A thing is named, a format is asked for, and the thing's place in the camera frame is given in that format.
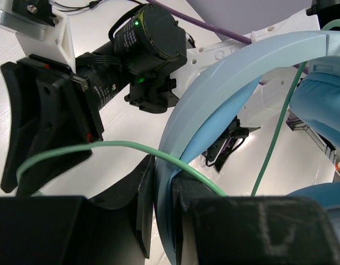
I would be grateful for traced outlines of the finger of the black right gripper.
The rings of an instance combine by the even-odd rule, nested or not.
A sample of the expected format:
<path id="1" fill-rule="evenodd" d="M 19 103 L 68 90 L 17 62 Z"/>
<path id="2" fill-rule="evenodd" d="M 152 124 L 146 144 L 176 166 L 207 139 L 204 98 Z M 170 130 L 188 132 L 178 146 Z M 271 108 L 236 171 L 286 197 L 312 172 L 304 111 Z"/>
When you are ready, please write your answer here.
<path id="1" fill-rule="evenodd" d="M 86 123 L 79 92 L 69 81 L 57 79 L 52 84 L 37 80 L 40 94 L 40 123 L 33 137 L 28 157 L 60 147 L 86 144 L 90 128 Z M 49 181 L 91 156 L 91 151 L 47 158 L 29 167 L 18 184 L 17 196 L 28 197 Z"/>
<path id="2" fill-rule="evenodd" d="M 40 125 L 41 104 L 36 85 L 39 68 L 50 66 L 42 62 L 7 62 L 0 67 L 11 110 L 9 148 L 1 180 L 1 190 L 5 193 L 18 186 L 16 171 L 30 157 L 30 147 Z"/>

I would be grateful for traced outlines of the light blue headphones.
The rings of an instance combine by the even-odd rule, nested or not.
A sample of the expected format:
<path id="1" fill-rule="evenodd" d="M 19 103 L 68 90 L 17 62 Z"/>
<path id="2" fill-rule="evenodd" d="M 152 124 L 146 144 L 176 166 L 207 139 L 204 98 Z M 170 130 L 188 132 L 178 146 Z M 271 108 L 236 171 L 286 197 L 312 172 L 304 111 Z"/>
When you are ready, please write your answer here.
<path id="1" fill-rule="evenodd" d="M 235 51 L 208 66 L 181 96 L 159 149 L 191 162 L 221 135 L 263 74 L 332 56 L 340 56 L 340 31 L 287 33 Z"/>

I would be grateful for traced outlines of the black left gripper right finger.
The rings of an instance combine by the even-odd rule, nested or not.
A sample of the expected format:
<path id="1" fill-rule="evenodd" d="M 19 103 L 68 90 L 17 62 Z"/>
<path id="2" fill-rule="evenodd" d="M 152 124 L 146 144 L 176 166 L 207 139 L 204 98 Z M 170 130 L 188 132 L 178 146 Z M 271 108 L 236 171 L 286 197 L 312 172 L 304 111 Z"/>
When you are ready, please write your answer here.
<path id="1" fill-rule="evenodd" d="M 172 181 L 176 264 L 340 264 L 327 213 L 302 197 L 221 197 Z"/>

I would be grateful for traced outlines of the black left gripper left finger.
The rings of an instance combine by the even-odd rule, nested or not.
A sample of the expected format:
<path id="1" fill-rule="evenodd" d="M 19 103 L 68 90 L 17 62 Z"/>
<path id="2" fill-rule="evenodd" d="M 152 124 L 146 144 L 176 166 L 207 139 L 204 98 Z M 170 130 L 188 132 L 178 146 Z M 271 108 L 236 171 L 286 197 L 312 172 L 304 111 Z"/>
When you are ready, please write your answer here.
<path id="1" fill-rule="evenodd" d="M 105 191 L 0 197 L 0 264 L 144 264 L 150 257 L 155 158 Z"/>

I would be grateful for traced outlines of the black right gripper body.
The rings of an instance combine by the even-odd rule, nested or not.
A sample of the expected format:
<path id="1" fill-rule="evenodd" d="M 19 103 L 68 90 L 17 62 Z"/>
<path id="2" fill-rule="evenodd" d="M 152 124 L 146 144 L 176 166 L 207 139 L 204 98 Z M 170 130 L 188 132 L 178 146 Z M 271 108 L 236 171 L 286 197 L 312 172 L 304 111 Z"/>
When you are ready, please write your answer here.
<path id="1" fill-rule="evenodd" d="M 171 14 L 158 5 L 139 5 L 125 13 L 110 29 L 109 42 L 76 59 L 76 73 L 58 62 L 31 55 L 18 62 L 42 62 L 37 80 L 52 84 L 69 81 L 90 128 L 87 142 L 102 140 L 99 111 L 123 88 L 126 101 L 140 110 L 160 114 L 176 104 L 170 74 L 187 61 L 185 31 Z"/>

